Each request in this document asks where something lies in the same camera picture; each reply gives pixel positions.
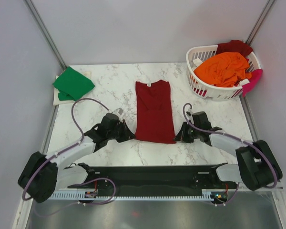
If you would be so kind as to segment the folded white cloth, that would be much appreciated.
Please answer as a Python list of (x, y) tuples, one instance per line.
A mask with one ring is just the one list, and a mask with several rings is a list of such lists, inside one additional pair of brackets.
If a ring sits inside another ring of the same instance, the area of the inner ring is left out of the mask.
[[(83, 74), (87, 79), (91, 80), (91, 77), (92, 77), (91, 71), (81, 72), (81, 74)], [(57, 88), (54, 88), (54, 97), (53, 97), (53, 105), (54, 106), (61, 105), (61, 104), (72, 104), (75, 102), (74, 100), (61, 101), (58, 98), (58, 94), (59, 94), (59, 90)]]

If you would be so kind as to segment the dark red t shirt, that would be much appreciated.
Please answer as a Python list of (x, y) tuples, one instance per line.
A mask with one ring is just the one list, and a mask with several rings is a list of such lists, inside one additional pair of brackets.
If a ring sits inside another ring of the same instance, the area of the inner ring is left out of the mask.
[(137, 140), (175, 144), (175, 131), (169, 82), (135, 83), (137, 98)]

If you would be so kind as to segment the right aluminium frame post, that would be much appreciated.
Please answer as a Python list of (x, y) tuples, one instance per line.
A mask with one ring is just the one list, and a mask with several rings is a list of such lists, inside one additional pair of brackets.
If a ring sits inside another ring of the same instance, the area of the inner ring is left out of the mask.
[(263, 7), (257, 21), (255, 22), (252, 30), (249, 33), (249, 36), (246, 39), (246, 44), (249, 46), (252, 45), (256, 35), (258, 34), (259, 30), (261, 29), (262, 25), (264, 24), (265, 20), (267, 19), (268, 14), (272, 10), (274, 4), (277, 2), (277, 0), (268, 0)]

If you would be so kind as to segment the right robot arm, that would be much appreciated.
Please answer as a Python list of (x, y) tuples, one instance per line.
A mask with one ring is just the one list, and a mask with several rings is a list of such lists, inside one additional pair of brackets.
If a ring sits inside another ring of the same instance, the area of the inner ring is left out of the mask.
[(236, 157), (236, 164), (215, 166), (209, 175), (211, 186), (221, 187), (226, 181), (243, 183), (249, 190), (273, 188), (283, 177), (283, 172), (268, 143), (242, 140), (227, 134), (219, 127), (212, 127), (205, 112), (184, 112), (185, 121), (175, 137), (176, 142), (201, 142), (221, 149)]

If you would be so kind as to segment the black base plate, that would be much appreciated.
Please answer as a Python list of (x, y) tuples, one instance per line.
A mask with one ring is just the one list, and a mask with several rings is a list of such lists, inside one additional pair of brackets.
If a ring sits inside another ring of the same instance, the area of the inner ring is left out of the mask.
[(97, 188), (110, 196), (181, 196), (201, 194), (202, 189), (235, 189), (235, 182), (219, 181), (215, 166), (91, 167), (80, 163), (87, 178), (72, 188)]

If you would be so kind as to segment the dark red shirt in basket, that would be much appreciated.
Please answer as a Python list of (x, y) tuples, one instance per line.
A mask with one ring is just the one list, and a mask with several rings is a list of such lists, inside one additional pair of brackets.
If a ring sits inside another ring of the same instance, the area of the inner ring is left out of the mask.
[(247, 57), (252, 51), (253, 48), (243, 41), (231, 40), (230, 42), (218, 44), (216, 54), (221, 54), (224, 52), (237, 52), (242, 56)]

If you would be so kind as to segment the white laundry basket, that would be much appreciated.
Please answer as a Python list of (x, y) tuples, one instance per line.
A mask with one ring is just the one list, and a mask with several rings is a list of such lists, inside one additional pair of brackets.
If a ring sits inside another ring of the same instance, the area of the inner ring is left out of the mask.
[(195, 95), (225, 101), (250, 92), (262, 77), (263, 70), (254, 52), (246, 56), (218, 45), (189, 49), (186, 54), (186, 78)]

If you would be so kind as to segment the left aluminium frame post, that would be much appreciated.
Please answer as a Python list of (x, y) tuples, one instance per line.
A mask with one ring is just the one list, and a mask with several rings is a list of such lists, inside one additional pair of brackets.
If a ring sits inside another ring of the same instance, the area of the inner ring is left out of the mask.
[(39, 14), (37, 7), (35, 6), (34, 2), (32, 0), (24, 0), (23, 1), (26, 7), (28, 8), (30, 14), (34, 18), (35, 23), (39, 27), (45, 41), (47, 42), (49, 48), (51, 49), (54, 57), (56, 58), (57, 62), (59, 63), (60, 67), (62, 69), (67, 68), (67, 64), (64, 61), (62, 55), (60, 54), (52, 36), (50, 35), (50, 32), (48, 31), (43, 19), (41, 18), (41, 15)]

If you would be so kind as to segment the pink garment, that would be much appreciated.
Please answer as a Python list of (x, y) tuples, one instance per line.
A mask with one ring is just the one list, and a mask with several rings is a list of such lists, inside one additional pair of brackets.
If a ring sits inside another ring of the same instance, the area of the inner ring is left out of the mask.
[(262, 78), (263, 70), (256, 69), (252, 71), (250, 74), (251, 74), (251, 78), (247, 79), (248, 82), (242, 85), (243, 97), (245, 97), (248, 92), (253, 90), (256, 84), (260, 81), (260, 79)]

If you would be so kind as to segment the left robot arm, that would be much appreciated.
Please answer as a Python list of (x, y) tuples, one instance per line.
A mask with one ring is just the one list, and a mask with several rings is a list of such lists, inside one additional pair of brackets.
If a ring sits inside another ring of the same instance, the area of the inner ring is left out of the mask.
[(79, 183), (84, 187), (94, 185), (94, 174), (83, 168), (66, 169), (76, 160), (92, 154), (105, 147), (110, 140), (118, 143), (135, 139), (135, 134), (128, 128), (125, 120), (113, 113), (107, 113), (99, 124), (83, 133), (79, 140), (50, 155), (43, 155), (39, 151), (33, 153), (26, 163), (18, 185), (23, 188), (22, 199), (34, 199), (38, 203), (46, 201), (55, 190), (59, 189), (61, 179), (67, 176), (66, 187), (72, 185), (72, 174), (79, 175)]

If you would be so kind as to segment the folded green t shirt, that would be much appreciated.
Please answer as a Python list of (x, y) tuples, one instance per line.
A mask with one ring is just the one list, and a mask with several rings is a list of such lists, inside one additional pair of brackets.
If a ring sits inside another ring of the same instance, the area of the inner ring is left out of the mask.
[(95, 87), (90, 79), (71, 67), (66, 68), (53, 86), (58, 90), (59, 101), (78, 101)]

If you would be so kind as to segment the orange t shirt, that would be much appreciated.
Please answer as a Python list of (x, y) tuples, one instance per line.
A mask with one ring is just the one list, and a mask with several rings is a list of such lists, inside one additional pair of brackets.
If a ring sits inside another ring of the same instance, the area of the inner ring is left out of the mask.
[(209, 58), (200, 64), (194, 74), (203, 82), (217, 87), (233, 87), (251, 74), (248, 60), (237, 52), (224, 52)]

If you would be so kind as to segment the aluminium frame post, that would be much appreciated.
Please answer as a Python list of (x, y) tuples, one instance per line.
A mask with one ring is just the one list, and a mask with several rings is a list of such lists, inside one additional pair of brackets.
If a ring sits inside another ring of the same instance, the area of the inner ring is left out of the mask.
[(268, 14), (272, 10), (274, 4), (277, 2), (277, 0), (268, 0), (263, 7), (257, 21), (255, 22), (252, 30), (249, 33), (249, 36), (246, 39), (246, 44), (249, 46), (252, 45), (256, 35), (258, 34), (259, 30), (261, 29), (262, 25), (264, 24), (265, 20), (267, 19)]
[(50, 32), (48, 31), (43, 19), (41, 18), (41, 15), (39, 14), (37, 7), (35, 6), (34, 2), (32, 0), (24, 0), (23, 1), (26, 7), (28, 8), (30, 14), (34, 18), (35, 23), (39, 27), (45, 41), (47, 42), (49, 48), (51, 49), (54, 57), (56, 58), (57, 62), (59, 63), (60, 67), (62, 69), (67, 68), (67, 64), (64, 61), (62, 55), (60, 54), (52, 36), (50, 35)]

